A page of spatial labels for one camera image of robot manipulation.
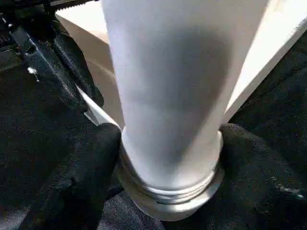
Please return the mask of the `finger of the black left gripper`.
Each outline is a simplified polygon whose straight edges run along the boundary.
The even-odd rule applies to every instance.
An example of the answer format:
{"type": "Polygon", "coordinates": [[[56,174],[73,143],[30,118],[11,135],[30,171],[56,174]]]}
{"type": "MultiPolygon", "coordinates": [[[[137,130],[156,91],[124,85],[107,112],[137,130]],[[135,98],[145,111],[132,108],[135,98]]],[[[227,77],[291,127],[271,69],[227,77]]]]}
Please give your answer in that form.
{"type": "Polygon", "coordinates": [[[57,35],[53,40],[52,48],[70,70],[74,81],[82,91],[98,105],[104,105],[104,98],[96,87],[83,52],[74,39],[67,35],[57,35]]]}

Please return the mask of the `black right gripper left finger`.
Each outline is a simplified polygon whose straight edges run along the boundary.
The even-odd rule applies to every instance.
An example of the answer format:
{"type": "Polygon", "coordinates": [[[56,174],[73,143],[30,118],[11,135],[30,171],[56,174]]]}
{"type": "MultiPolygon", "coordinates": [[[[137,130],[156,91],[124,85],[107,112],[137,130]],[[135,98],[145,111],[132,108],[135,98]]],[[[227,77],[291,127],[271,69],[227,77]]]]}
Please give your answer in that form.
{"type": "Polygon", "coordinates": [[[79,134],[35,196],[21,230],[95,230],[116,166],[120,129],[112,123],[79,134]]]}

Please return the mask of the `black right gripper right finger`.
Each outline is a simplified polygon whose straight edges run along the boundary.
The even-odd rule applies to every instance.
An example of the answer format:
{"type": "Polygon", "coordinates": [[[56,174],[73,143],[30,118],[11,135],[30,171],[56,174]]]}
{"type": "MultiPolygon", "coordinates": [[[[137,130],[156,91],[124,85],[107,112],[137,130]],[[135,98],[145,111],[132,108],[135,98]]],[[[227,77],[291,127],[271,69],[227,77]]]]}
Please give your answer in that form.
{"type": "Polygon", "coordinates": [[[208,230],[304,230],[307,188],[263,139],[235,124],[222,125],[225,176],[202,210],[208,230]]]}

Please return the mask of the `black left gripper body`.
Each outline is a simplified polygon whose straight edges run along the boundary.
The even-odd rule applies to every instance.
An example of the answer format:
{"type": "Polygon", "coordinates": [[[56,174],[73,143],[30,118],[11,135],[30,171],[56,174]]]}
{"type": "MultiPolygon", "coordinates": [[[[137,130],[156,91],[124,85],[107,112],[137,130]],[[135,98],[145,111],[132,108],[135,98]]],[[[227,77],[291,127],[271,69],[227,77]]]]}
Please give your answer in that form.
{"type": "Polygon", "coordinates": [[[67,0],[2,0],[0,22],[17,44],[29,71],[47,83],[66,105],[79,105],[72,71],[55,40],[61,32],[53,22],[59,5],[67,0]]]}

